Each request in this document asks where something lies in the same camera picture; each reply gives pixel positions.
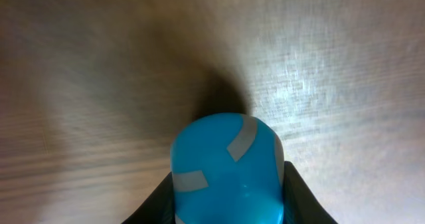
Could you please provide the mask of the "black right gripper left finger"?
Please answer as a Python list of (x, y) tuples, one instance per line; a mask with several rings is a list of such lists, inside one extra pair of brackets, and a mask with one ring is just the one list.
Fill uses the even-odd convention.
[(149, 197), (122, 223), (176, 224), (172, 173), (169, 173)]

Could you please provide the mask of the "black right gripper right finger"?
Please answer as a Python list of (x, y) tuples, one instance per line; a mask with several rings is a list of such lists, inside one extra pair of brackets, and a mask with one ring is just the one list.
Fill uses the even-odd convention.
[(291, 162), (284, 162), (284, 224), (337, 224)]

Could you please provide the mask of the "blue ball toy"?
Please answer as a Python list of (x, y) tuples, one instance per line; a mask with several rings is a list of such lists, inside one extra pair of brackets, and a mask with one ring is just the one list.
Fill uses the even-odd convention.
[(201, 118), (177, 135), (170, 154), (176, 223), (283, 223), (284, 152), (263, 121)]

